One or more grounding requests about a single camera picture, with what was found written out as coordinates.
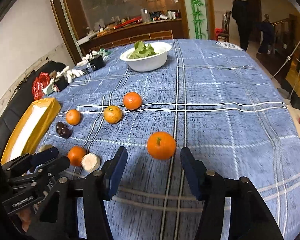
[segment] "screw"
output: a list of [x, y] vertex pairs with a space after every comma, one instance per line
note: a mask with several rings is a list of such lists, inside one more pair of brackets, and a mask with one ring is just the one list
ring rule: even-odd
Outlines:
[[93, 176], [99, 177], [102, 175], [102, 171], [101, 170], [96, 170], [93, 172]]
[[68, 178], [67, 177], [61, 177], [60, 179], [59, 179], [59, 182], [60, 183], [66, 183], [68, 181]]
[[241, 177], [240, 179], [243, 183], [248, 183], [249, 179], [247, 177]]
[[207, 175], [209, 175], [209, 176], [214, 176], [214, 175], [216, 174], [216, 172], [213, 171], [213, 170], [207, 170], [206, 173], [207, 173]]

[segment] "tangerine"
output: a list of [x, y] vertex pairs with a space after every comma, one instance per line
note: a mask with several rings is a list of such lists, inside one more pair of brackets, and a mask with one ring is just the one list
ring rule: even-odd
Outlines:
[[76, 145], [70, 149], [67, 157], [69, 158], [71, 165], [81, 167], [81, 160], [86, 155], [86, 153], [87, 152], [85, 149]]
[[108, 106], [103, 111], [103, 117], [108, 123], [117, 123], [122, 117], [122, 113], [119, 107], [117, 106]]
[[149, 154], [158, 160], [167, 160], [176, 151], [175, 139], [166, 132], [155, 132], [147, 141]]
[[81, 120], [80, 112], [76, 109], [71, 109], [66, 114], [66, 121], [68, 124], [77, 125]]
[[136, 92], [127, 93], [123, 97], [123, 104], [129, 110], [135, 110], [139, 108], [142, 104], [141, 96]]

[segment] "bowl rim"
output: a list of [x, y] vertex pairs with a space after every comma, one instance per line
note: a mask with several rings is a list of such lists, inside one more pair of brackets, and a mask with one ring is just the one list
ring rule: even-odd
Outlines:
[[126, 50], [125, 52], [123, 52], [123, 53], [120, 55], [120, 59], [123, 60], [123, 61], [138, 61], [138, 60], [143, 60], [143, 59], [148, 59], [148, 58], [157, 57], [157, 56], [162, 55], [163, 53], [166, 53], [166, 52], [168, 52], [169, 50], [172, 49], [171, 44], [166, 43], [166, 42], [162, 42], [162, 41], [152, 42], [152, 43], [148, 43], [148, 44], [151, 44], [151, 45], [152, 45], [152, 44], [158, 44], [158, 43], [162, 43], [162, 44], [165, 44], [165, 45], [166, 45], [166, 46], [165, 46], [165, 51], [160, 52], [160, 53], [155, 54], [155, 55], [152, 55], [152, 56], [149, 56], [149, 57], [134, 58], [134, 59], [123, 58], [123, 55], [126, 55], [126, 54], [130, 53], [130, 51], [131, 51], [131, 53], [134, 51], [134, 48], [131, 48], [131, 49], [128, 49], [128, 50]]

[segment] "door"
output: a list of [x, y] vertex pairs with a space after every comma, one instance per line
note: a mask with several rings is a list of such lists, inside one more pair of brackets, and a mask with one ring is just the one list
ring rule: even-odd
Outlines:
[[253, 28], [249, 40], [260, 42], [261, 31], [256, 28], [255, 23], [261, 22], [261, 0], [247, 0], [247, 2], [249, 17], [253, 21]]

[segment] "green leafy vegetable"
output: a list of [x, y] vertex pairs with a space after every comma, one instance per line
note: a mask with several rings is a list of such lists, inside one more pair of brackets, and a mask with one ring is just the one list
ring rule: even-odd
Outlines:
[[146, 46], [143, 41], [137, 41], [134, 44], [134, 52], [131, 53], [129, 59], [149, 57], [155, 54], [156, 53], [154, 52], [154, 48], [151, 46], [151, 44]]

